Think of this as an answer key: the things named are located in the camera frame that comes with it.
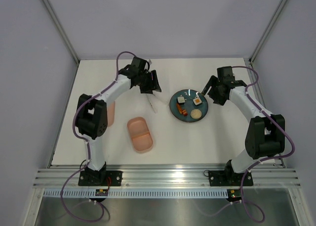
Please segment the orange salmon sushi roll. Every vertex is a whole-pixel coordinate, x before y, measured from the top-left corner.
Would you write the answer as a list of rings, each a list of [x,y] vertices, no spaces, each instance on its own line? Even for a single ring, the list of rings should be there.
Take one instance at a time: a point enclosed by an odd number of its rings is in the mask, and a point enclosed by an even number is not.
[[[202,104],[202,100],[199,97],[193,99],[193,103],[195,106],[199,106]]]

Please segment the white cat paw tongs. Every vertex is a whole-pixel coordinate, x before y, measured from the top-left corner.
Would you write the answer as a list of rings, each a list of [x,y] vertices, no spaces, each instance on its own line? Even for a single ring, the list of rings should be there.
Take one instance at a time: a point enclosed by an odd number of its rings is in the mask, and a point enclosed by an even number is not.
[[[153,112],[155,114],[158,113],[158,109],[156,108],[155,104],[154,104],[154,100],[158,100],[159,102],[161,102],[163,105],[167,105],[167,102],[165,100],[163,100],[160,96],[158,96],[157,94],[154,93],[147,93],[146,94],[146,98],[147,101],[149,102]]]

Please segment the long brown sausage piece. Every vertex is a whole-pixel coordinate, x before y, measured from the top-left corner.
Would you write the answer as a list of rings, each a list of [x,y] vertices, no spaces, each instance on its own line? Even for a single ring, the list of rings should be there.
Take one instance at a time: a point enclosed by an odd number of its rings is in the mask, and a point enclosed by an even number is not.
[[[182,114],[182,113],[183,113],[183,111],[182,111],[181,106],[180,106],[178,103],[176,104],[176,106],[177,106],[177,109],[178,109],[179,113],[180,113],[180,114]]]

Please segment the pink divided lunch box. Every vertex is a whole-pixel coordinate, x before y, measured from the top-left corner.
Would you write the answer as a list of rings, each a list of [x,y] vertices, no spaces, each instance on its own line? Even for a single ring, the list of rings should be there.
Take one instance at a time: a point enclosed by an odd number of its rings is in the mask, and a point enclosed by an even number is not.
[[[154,141],[143,117],[130,119],[127,122],[127,129],[132,147],[136,152],[146,153],[152,149]]]

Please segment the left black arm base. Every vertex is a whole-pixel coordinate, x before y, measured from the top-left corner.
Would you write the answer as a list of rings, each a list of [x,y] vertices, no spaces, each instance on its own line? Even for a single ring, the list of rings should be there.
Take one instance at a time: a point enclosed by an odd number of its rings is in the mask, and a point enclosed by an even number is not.
[[[82,171],[79,186],[121,186],[122,171]]]

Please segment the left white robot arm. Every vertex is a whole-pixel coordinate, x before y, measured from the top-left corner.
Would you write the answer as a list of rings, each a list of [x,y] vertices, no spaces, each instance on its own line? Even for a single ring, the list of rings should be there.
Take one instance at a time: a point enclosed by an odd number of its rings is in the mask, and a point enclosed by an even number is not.
[[[140,93],[144,94],[161,92],[157,72],[150,66],[150,61],[134,56],[130,64],[120,69],[117,59],[114,80],[97,94],[82,94],[78,99],[72,129],[75,137],[85,143],[84,168],[91,170],[89,179],[95,185],[102,185],[107,179],[106,172],[102,170],[106,166],[102,135],[108,127],[108,107],[133,87],[139,87]]]

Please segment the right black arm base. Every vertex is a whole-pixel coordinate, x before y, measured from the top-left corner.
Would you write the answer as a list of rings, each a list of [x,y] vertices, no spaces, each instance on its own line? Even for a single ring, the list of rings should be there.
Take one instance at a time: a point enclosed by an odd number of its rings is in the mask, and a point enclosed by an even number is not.
[[[204,170],[203,175],[208,178],[210,186],[238,186],[241,185],[243,173],[226,173],[222,171]]]

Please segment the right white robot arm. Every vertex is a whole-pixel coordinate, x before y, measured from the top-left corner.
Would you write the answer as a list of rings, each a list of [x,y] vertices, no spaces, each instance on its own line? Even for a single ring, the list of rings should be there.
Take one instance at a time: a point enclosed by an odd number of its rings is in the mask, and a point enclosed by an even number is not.
[[[233,66],[217,68],[217,76],[211,76],[202,91],[214,104],[223,106],[227,101],[233,103],[249,123],[244,145],[245,149],[234,159],[228,161],[224,179],[228,184],[241,180],[241,173],[250,170],[255,162],[272,158],[285,150],[285,119],[267,110],[248,89],[242,80],[236,80]]]

